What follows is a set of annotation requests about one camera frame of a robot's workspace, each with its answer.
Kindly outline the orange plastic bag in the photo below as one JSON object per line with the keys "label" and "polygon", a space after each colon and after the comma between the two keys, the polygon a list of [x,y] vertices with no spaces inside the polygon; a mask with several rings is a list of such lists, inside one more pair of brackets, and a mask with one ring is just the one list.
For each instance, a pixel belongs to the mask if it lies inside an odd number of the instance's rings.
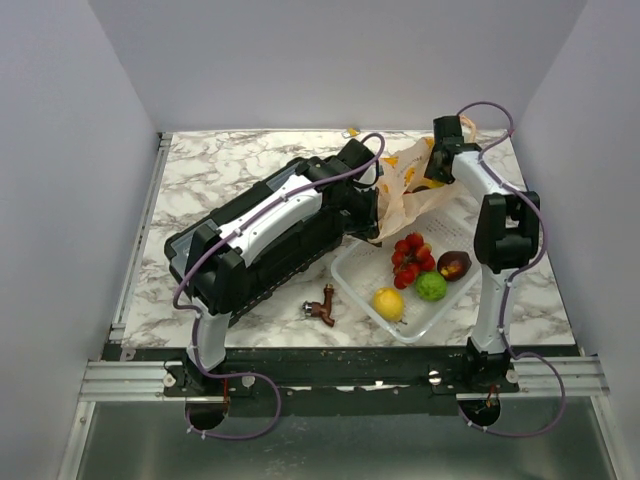
{"label": "orange plastic bag", "polygon": [[434,136],[421,137],[411,147],[383,157],[378,190],[378,243],[414,223],[427,211],[447,203],[460,193],[456,184],[446,185],[424,177],[434,147]]}

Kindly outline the red fake cherry tomatoes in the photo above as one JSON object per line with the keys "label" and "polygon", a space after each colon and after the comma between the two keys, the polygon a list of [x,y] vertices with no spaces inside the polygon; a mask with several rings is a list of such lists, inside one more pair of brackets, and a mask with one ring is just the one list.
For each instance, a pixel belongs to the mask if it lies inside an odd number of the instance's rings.
{"label": "red fake cherry tomatoes", "polygon": [[436,268],[432,247],[418,232],[411,232],[395,243],[391,262],[393,284],[400,290],[414,284],[421,274],[434,271]]}

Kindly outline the yellow fake lemon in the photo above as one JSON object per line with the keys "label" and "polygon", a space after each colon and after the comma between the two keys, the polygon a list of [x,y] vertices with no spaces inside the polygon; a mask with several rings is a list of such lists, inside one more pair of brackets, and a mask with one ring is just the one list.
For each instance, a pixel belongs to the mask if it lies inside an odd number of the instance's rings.
{"label": "yellow fake lemon", "polygon": [[404,299],[398,290],[394,288],[380,288],[372,298],[372,306],[375,312],[390,323],[398,323],[404,316]]}

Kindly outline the green fake fruit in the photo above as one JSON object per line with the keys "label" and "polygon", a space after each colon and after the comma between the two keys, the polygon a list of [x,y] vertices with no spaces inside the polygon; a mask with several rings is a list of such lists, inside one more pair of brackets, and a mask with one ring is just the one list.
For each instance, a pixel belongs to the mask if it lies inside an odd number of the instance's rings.
{"label": "green fake fruit", "polygon": [[447,281],[436,271],[424,272],[416,279],[415,290],[422,300],[437,302],[447,294]]}

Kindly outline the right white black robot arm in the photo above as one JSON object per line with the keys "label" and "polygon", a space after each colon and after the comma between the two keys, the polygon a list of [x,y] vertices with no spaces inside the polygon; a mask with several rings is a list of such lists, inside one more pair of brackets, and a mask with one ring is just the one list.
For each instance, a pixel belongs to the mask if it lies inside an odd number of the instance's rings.
{"label": "right white black robot arm", "polygon": [[517,191],[488,166],[481,147],[464,139],[458,115],[439,117],[433,127],[424,177],[446,185],[460,182],[478,202],[473,248],[482,281],[478,317],[460,364],[440,369],[439,375],[444,388],[481,392],[502,383],[510,367],[511,291],[538,252],[540,201],[536,193]]}

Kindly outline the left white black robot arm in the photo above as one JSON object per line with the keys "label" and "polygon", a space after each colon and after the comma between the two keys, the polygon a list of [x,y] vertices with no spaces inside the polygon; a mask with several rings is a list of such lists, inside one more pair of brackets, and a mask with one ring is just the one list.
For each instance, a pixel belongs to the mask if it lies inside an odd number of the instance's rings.
{"label": "left white black robot arm", "polygon": [[298,157],[165,244],[177,310],[195,314],[187,382],[222,380],[228,329],[346,236],[379,233],[374,182],[381,154],[349,140],[326,158]]}

